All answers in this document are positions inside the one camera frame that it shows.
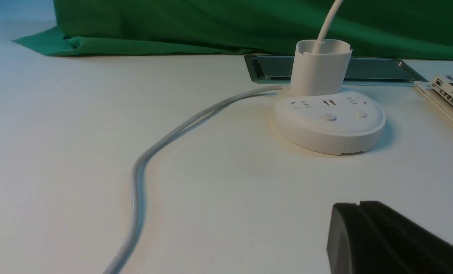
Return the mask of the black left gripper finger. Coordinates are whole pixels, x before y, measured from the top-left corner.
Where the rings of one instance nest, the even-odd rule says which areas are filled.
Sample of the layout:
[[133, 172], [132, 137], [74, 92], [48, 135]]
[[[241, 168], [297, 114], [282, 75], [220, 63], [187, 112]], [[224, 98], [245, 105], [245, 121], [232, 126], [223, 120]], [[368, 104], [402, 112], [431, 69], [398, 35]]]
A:
[[332, 274], [453, 274], [453, 245], [379, 201], [332, 206]]

